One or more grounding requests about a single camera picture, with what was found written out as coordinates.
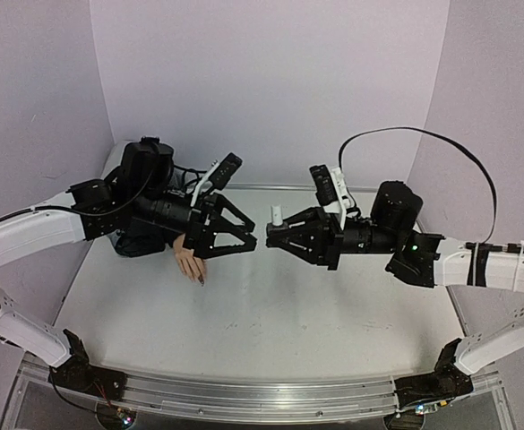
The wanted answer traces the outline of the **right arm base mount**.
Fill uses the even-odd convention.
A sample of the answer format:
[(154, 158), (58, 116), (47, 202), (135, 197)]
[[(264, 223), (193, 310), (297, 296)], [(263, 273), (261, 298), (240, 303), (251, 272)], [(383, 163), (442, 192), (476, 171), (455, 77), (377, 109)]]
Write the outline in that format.
[(432, 372), (395, 380), (399, 409), (453, 400), (473, 391), (471, 377), (455, 366), (455, 352), (460, 342), (461, 339), (455, 339), (443, 347)]

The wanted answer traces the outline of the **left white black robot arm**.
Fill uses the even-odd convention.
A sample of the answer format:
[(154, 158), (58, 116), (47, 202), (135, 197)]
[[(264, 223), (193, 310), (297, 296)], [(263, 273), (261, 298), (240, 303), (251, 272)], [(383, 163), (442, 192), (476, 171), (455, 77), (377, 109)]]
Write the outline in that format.
[[(127, 230), (133, 221), (171, 231), (201, 260), (252, 252), (254, 223), (221, 190), (241, 168), (234, 153), (198, 172), (191, 192), (174, 187), (174, 150), (154, 137), (127, 143), (103, 178), (69, 187), (49, 200), (0, 217), (0, 268), (66, 244)], [(0, 289), (0, 340), (38, 357), (76, 391), (96, 373), (80, 338), (22, 313)]]

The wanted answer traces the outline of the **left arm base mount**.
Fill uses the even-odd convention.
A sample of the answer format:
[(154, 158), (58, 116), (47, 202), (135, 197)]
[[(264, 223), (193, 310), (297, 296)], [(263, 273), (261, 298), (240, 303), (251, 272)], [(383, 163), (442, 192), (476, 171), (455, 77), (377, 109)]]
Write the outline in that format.
[(70, 357), (61, 365), (50, 366), (48, 380), (56, 388), (100, 396), (118, 401), (124, 396), (127, 376), (116, 369), (93, 365), (82, 340), (68, 329), (63, 330), (69, 347)]

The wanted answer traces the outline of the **mannequin hand with long nails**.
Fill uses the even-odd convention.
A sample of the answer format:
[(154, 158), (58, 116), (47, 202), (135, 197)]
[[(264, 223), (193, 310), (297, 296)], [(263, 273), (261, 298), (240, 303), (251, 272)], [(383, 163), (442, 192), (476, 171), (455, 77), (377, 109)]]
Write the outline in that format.
[(193, 250), (184, 246), (185, 235), (179, 236), (173, 242), (173, 251), (180, 271), (190, 280), (205, 283), (207, 270), (204, 260), (195, 257)]

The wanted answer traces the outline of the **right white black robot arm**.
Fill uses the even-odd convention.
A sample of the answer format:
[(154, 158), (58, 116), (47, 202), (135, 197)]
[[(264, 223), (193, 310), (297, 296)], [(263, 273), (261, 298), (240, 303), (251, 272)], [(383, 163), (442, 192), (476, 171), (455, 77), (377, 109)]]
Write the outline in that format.
[[(524, 243), (463, 242), (416, 231), (422, 199), (400, 181), (383, 182), (368, 217), (343, 219), (331, 192), (320, 187), (318, 205), (284, 218), (271, 209), (266, 245), (308, 262), (337, 270), (343, 254), (386, 254), (385, 270), (415, 287), (495, 288), (524, 295)], [(524, 348), (524, 309), (490, 334), (454, 343), (451, 362), (472, 375)]]

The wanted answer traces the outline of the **white nail polish cap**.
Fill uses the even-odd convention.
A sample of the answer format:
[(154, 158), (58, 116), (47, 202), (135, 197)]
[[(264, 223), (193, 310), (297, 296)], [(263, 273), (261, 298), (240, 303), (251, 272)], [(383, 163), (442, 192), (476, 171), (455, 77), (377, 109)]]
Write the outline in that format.
[(271, 206), (271, 224), (276, 227), (283, 224), (282, 209), (280, 205)]

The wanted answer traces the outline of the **black jacket sleeve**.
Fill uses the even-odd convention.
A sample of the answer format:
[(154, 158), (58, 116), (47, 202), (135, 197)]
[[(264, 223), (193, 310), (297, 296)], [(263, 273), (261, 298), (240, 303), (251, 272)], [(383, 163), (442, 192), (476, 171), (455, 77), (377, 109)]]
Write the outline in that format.
[(166, 228), (134, 220), (127, 229), (118, 229), (107, 237), (118, 255), (137, 258), (164, 252), (179, 236)]

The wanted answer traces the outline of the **aluminium front rail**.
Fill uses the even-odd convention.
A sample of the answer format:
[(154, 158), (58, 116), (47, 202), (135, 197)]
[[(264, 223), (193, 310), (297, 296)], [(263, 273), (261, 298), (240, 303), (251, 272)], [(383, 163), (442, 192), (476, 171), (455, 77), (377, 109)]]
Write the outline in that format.
[[(31, 354), (24, 356), (20, 375), (55, 387), (49, 367)], [(471, 417), (490, 417), (494, 425), (511, 429), (510, 408), (493, 365), (472, 377), (473, 391), (453, 400), (399, 409), (391, 376), (349, 380), (246, 381), (207, 380), (175, 375), (126, 373), (121, 400), (110, 401), (65, 388), (72, 395), (99, 400), (133, 411), (152, 411), (171, 417), (239, 424), (309, 424), (346, 422), (390, 415), (412, 416), (465, 411)]]

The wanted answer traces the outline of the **purple nail polish bottle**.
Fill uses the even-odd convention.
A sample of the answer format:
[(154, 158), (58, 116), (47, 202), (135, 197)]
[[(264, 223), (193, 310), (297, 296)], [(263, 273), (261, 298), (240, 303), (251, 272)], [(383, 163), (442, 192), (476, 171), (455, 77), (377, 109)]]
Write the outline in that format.
[(276, 225), (272, 222), (268, 223), (266, 226), (266, 232), (268, 234), (273, 234), (274, 232), (282, 231), (287, 228), (287, 225), (285, 223), (282, 223), (280, 225)]

